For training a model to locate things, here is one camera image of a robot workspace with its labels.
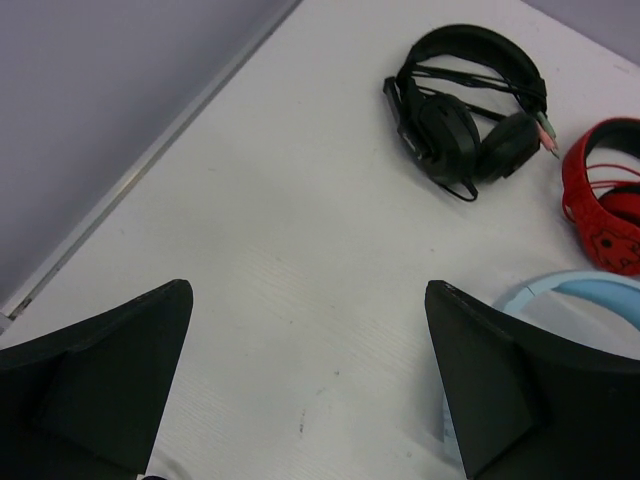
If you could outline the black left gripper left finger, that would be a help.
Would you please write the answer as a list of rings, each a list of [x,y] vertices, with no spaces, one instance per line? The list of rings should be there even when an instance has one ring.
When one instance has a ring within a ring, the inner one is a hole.
[[[2,349],[2,478],[148,478],[192,309],[176,279]]]

